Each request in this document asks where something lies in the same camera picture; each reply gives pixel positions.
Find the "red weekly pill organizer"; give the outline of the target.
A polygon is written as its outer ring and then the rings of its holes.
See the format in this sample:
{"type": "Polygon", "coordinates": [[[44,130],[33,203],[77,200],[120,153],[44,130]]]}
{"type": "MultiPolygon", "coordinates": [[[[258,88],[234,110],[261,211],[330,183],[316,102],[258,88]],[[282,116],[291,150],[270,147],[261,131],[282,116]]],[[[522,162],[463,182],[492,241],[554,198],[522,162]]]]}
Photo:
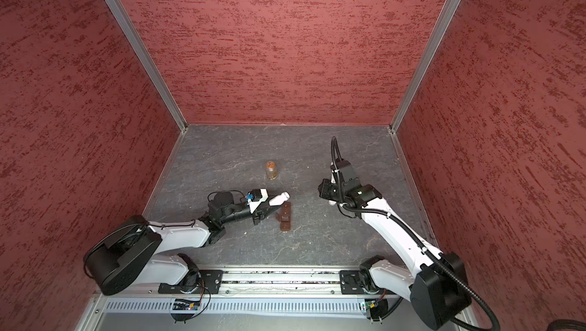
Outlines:
{"type": "Polygon", "coordinates": [[[279,229],[282,232],[288,232],[291,230],[291,203],[289,201],[282,204],[276,214],[276,220],[279,222],[279,229]]]}

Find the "clear pill bottle gold lid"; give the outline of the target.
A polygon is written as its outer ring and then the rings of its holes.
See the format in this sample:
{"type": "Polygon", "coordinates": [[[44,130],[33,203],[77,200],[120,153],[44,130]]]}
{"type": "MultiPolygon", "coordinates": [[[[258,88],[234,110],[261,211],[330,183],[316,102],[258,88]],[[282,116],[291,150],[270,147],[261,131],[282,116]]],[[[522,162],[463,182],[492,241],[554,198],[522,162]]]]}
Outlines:
{"type": "Polygon", "coordinates": [[[269,180],[275,180],[277,179],[278,175],[279,175],[279,171],[278,168],[276,166],[276,163],[273,161],[268,161],[265,164],[265,170],[266,170],[266,177],[269,180]]]}

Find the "small white pill bottle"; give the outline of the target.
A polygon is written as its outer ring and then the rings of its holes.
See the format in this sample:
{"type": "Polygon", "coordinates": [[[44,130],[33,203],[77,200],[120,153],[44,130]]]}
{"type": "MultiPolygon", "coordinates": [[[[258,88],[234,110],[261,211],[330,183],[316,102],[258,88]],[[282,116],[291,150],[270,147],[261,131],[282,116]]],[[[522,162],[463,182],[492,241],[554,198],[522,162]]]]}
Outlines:
{"type": "Polygon", "coordinates": [[[289,193],[288,192],[282,192],[280,195],[276,195],[274,198],[271,198],[269,200],[269,205],[271,207],[280,207],[285,202],[287,202],[289,199],[290,199],[289,193]]]}

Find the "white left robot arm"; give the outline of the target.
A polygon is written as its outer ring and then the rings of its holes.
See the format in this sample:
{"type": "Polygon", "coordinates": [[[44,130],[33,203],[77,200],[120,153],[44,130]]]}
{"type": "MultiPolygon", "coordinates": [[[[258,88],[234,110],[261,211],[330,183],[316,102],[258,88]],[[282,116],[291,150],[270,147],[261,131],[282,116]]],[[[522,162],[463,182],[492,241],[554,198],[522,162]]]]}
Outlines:
{"type": "Polygon", "coordinates": [[[235,199],[234,191],[212,192],[198,219],[160,223],[134,215],[83,256],[83,270],[102,294],[112,296],[134,285],[157,284],[160,291],[204,293],[200,268],[184,251],[211,246],[227,224],[251,220],[257,225],[282,208],[288,192],[270,195],[253,189],[235,199]]]}

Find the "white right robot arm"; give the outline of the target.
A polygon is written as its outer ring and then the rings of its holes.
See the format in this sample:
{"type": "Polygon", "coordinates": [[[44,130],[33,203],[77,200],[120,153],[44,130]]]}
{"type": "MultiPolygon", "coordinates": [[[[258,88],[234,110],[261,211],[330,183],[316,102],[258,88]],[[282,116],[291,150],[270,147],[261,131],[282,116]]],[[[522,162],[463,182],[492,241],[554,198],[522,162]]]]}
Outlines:
{"type": "Polygon", "coordinates": [[[448,322],[472,303],[472,296],[436,265],[426,252],[447,267],[463,283],[465,265],[456,253],[444,253],[427,242],[391,209],[381,193],[371,185],[359,186],[340,194],[339,186],[325,178],[318,186],[321,198],[344,207],[369,224],[392,247],[406,269],[382,257],[364,263],[368,282],[410,301],[418,317],[433,330],[448,322]]]}

